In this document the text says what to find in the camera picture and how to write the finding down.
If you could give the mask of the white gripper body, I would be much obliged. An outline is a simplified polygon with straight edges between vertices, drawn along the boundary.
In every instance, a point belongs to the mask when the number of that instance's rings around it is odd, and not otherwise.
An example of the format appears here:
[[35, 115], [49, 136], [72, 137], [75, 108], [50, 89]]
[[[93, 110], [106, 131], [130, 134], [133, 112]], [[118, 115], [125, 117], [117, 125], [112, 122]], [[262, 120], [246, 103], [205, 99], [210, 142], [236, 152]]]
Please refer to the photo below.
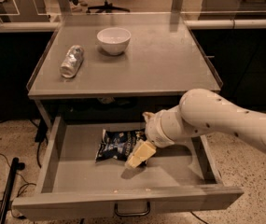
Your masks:
[[147, 140], [154, 146], [164, 148], [180, 144], [185, 139], [185, 129], [178, 106], [163, 109], [146, 122]]

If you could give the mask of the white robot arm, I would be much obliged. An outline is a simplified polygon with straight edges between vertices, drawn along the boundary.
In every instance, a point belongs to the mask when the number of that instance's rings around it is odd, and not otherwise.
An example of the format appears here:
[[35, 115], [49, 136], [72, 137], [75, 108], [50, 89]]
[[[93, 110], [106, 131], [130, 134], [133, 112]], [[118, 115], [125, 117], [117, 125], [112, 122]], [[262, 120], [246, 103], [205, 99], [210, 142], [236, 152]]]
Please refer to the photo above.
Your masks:
[[158, 147], [212, 132], [234, 135], [266, 154], [266, 114], [241, 108], [209, 90], [187, 91], [175, 107], [145, 112], [143, 117], [147, 139], [133, 148], [125, 162], [128, 168], [150, 159]]

